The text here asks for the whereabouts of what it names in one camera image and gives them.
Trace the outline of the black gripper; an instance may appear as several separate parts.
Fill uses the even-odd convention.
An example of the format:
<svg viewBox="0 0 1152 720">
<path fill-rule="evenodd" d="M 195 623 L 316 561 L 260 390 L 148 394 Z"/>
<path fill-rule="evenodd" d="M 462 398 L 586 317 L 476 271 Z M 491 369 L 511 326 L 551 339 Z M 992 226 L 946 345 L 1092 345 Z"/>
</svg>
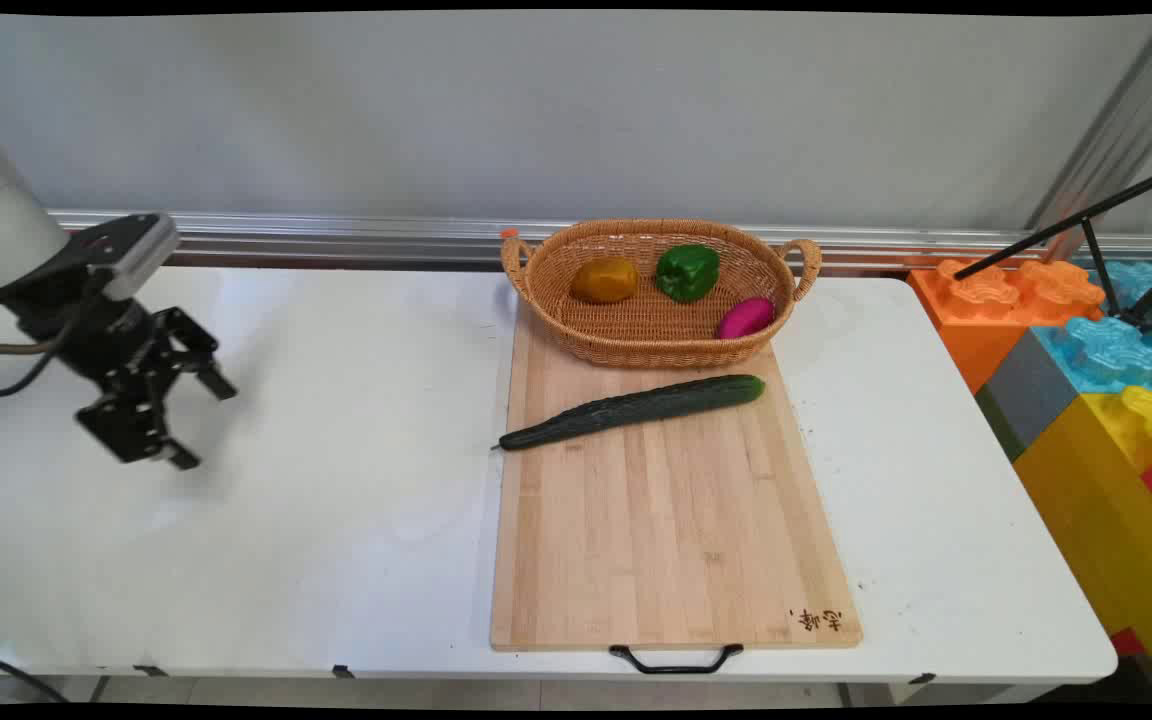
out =
<svg viewBox="0 0 1152 720">
<path fill-rule="evenodd" d="M 219 342 L 180 306 L 151 313 L 141 301 L 109 300 L 111 282 L 109 272 L 65 270 L 14 290 L 18 329 L 38 355 L 14 391 L 60 361 L 101 388 L 76 420 L 120 462 L 164 458 L 182 471 L 197 468 L 200 457 L 170 432 L 166 395 L 180 374 L 194 374 L 212 397 L 236 397 L 217 361 Z"/>
</svg>

